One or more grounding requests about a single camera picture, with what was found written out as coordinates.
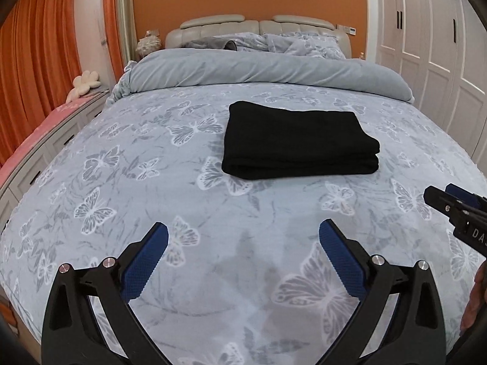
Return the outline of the person right hand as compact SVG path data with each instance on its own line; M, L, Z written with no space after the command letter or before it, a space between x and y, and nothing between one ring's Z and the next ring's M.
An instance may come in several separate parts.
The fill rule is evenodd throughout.
M476 272L474 285L472 287L469 301L463 313L460 332L463 335L475 323L480 308L486 304L486 261L484 261Z

